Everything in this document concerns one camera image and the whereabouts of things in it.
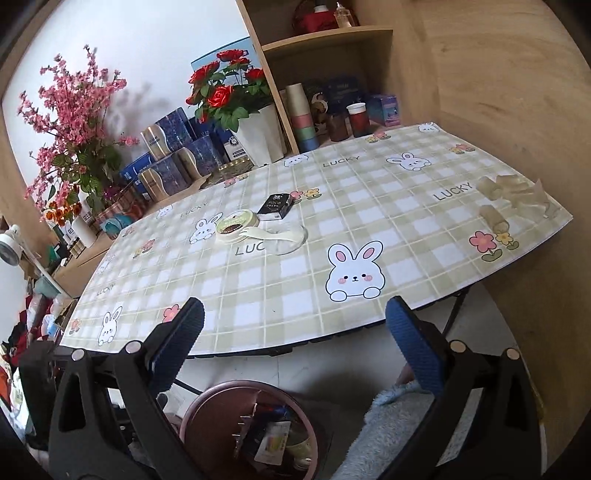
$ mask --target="checkered tablecloth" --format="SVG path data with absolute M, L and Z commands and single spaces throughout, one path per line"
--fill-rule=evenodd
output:
M 533 222 L 506 200 L 487 200 L 475 188 L 480 177 L 517 172 L 437 125 L 388 135 L 259 168 L 128 227 L 86 287 L 62 344 L 119 351 L 189 297 L 206 309 L 192 355 L 314 339 L 383 319 L 394 295 L 416 308 L 458 291 L 572 219 L 561 207 Z M 290 192 L 299 201 L 281 221 L 309 235 L 295 252 L 279 257 L 259 241 L 227 246 L 209 236 L 220 214 L 256 212 L 270 194 Z M 508 234 L 492 235 L 479 217 L 487 203 L 505 216 Z

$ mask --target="white wall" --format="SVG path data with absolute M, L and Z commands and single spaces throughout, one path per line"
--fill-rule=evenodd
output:
M 27 282 L 20 267 L 11 267 L 0 260 L 0 341 L 5 342 L 25 308 Z
M 38 174 L 28 152 L 36 152 L 51 135 L 36 134 L 17 116 L 23 90 L 42 106 L 39 87 L 52 77 L 41 66 L 60 53 L 71 72 L 85 69 L 85 44 L 97 47 L 99 68 L 121 71 L 128 86 L 113 96 L 109 130 L 138 135 L 180 106 L 191 93 L 191 62 L 210 51 L 247 37 L 235 0 L 63 0 L 41 27 L 23 56 L 2 100 L 8 136 L 27 182 Z M 140 143 L 126 149 L 126 163 L 147 151 Z

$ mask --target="flower vase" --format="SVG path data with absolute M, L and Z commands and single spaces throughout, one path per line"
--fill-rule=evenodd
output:
M 145 199 L 135 190 L 133 183 L 121 190 L 115 203 L 96 216 L 100 228 L 115 240 L 121 230 L 140 220 L 146 211 Z
M 95 244 L 97 236 L 82 216 L 79 215 L 72 220 L 72 230 L 78 235 L 78 238 L 80 238 L 80 241 L 82 241 L 86 248 L 90 248 Z
M 257 167 L 280 160 L 287 152 L 274 104 L 241 118 L 235 135 Z

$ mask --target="white flower pot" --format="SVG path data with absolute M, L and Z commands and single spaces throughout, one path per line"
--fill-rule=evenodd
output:
M 241 118 L 235 135 L 257 167 L 280 160 L 287 152 L 274 104 Z
M 95 244 L 97 236 L 81 216 L 77 216 L 72 220 L 72 230 L 75 231 L 86 248 L 90 248 Z

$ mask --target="stack of paper cups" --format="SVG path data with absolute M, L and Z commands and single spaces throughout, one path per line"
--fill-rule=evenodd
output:
M 286 88 L 287 109 L 291 116 L 291 126 L 297 139 L 300 153 L 315 150 L 320 146 L 316 138 L 314 121 L 310 113 L 310 104 L 301 83 L 288 85 Z

